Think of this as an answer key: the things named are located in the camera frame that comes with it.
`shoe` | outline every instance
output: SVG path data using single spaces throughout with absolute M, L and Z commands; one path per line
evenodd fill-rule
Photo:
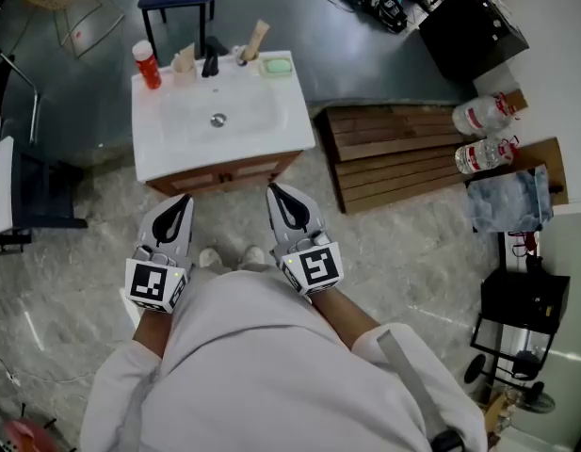
M 242 259 L 240 260 L 240 267 L 245 265 L 264 265 L 265 253 L 258 246 L 248 246 Z
M 215 248 L 204 248 L 202 251 L 200 251 L 200 256 L 198 257 L 198 265 L 200 267 L 208 267 L 214 263 L 223 265 L 221 255 L 217 253 Z

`wooden platform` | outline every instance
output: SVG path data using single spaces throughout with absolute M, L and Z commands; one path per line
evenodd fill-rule
M 464 138 L 453 107 L 333 107 L 315 120 L 322 132 L 341 210 L 357 213 L 463 182 L 455 151 Z

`black faucet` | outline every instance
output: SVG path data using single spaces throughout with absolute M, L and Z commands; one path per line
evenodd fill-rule
M 230 51 L 218 41 L 217 37 L 207 37 L 206 55 L 202 66 L 202 77 L 214 77 L 218 74 L 218 56 L 226 56 Z

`sink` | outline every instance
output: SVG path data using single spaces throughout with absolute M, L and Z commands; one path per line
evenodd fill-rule
M 11 165 L 14 139 L 6 137 L 0 142 L 0 233 L 13 226 L 11 215 Z
M 148 89 L 131 79 L 133 146 L 137 179 L 148 182 L 184 170 L 315 146 L 294 68 L 285 76 L 263 76 L 260 59 L 289 51 L 263 52 L 240 67 L 233 56 L 218 58 L 218 74 L 203 78 L 203 61 L 187 87 L 173 84 L 170 67 L 162 85 Z

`sleeve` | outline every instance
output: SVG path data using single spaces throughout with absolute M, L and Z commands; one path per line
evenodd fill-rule
M 486 452 L 487 433 L 482 411 L 411 327 L 400 323 L 382 325 L 360 336 L 351 351 L 372 364 L 388 363 L 377 342 L 378 337 L 387 330 L 393 334 L 424 383 L 441 417 L 461 435 L 465 450 Z
M 136 341 L 119 347 L 108 357 L 89 394 L 79 439 L 83 452 L 137 449 L 141 403 L 160 361 L 160 357 Z

